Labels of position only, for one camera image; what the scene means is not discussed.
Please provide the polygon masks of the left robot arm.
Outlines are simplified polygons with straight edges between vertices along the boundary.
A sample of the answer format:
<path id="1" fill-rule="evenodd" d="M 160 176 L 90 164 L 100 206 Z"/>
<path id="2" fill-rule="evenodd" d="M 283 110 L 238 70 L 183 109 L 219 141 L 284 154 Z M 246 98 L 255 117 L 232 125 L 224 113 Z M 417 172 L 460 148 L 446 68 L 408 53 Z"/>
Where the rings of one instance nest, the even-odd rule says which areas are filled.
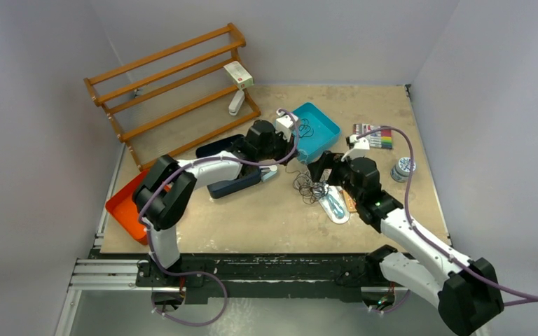
<path id="1" fill-rule="evenodd" d="M 181 276 L 177 223 L 191 195 L 199 188 L 236 181 L 272 160 L 285 165 L 296 156 L 297 118 L 284 115 L 275 122 L 257 120 L 246 135 L 224 150 L 194 160 L 164 155 L 133 193 L 138 221 L 146 231 L 150 254 L 157 265 L 153 276 L 163 286 L 173 286 Z"/>

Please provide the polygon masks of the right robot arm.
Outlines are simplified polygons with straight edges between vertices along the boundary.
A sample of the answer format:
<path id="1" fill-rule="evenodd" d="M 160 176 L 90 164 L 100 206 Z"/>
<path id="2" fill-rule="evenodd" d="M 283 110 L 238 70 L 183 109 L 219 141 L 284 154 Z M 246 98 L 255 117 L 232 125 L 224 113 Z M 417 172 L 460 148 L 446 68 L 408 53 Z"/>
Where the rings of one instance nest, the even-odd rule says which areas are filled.
<path id="1" fill-rule="evenodd" d="M 504 311 L 495 268 L 484 258 L 472 260 L 427 231 L 382 189 L 377 164 L 367 157 L 350 159 L 325 151 L 308 165 L 312 180 L 325 170 L 329 186 L 341 187 L 355 202 L 360 219 L 403 247 L 411 257 L 390 252 L 368 262 L 366 278 L 406 287 L 435 307 L 456 335 L 471 335 Z"/>

